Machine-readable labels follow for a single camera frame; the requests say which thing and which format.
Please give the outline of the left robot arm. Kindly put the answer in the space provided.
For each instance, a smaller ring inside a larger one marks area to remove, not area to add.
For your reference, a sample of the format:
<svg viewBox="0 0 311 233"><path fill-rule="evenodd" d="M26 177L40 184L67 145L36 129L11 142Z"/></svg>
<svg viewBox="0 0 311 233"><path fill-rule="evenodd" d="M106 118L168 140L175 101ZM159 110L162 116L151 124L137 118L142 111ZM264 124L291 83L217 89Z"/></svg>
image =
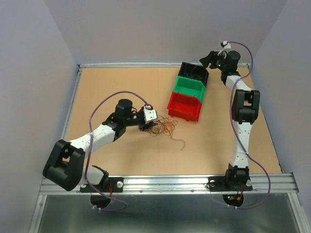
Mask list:
<svg viewBox="0 0 311 233"><path fill-rule="evenodd" d="M137 112L132 108L130 100L121 99L115 112L90 133L69 142L58 140L43 168L43 176L71 191L85 174L84 162L89 152L118 140L127 127L138 126L141 131L147 131L156 125L158 115L151 105L146 104Z"/></svg>

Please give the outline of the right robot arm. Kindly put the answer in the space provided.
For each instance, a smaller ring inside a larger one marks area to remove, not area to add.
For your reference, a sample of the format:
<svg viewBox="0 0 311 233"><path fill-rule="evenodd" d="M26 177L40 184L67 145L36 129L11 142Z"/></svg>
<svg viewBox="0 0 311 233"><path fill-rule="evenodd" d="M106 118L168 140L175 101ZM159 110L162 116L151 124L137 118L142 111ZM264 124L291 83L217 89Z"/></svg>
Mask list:
<svg viewBox="0 0 311 233"><path fill-rule="evenodd" d="M230 122L235 134L233 154L223 176L208 179L207 187L212 192L252 190L249 176L248 146L253 124L259 115L260 92L253 90L242 80L237 71L240 54L231 50L211 51L200 59L204 67L219 69L221 81L231 90Z"/></svg>

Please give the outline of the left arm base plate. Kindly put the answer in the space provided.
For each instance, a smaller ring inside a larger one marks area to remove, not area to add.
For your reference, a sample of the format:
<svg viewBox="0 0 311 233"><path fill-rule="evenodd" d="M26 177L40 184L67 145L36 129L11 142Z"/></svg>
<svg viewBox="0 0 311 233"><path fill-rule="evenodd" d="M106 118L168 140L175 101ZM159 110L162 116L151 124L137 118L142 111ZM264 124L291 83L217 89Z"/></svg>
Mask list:
<svg viewBox="0 0 311 233"><path fill-rule="evenodd" d="M100 212L116 212L127 207L125 201L113 196L123 192L123 185L123 177L109 177L103 178L99 184L93 184L94 188L89 184L80 185L79 191L82 194L90 194L92 209Z"/></svg>

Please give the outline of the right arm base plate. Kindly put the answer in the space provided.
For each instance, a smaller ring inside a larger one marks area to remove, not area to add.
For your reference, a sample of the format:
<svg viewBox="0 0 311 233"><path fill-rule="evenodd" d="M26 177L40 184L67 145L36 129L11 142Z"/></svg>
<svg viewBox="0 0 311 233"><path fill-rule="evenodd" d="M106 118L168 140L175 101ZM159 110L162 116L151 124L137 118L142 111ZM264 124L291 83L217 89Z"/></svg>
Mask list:
<svg viewBox="0 0 311 233"><path fill-rule="evenodd" d="M212 176L208 177L207 189L210 192L227 192L223 194L224 202L229 206L239 208L244 202L244 192L252 191L253 187L241 181L228 181L225 176Z"/></svg>

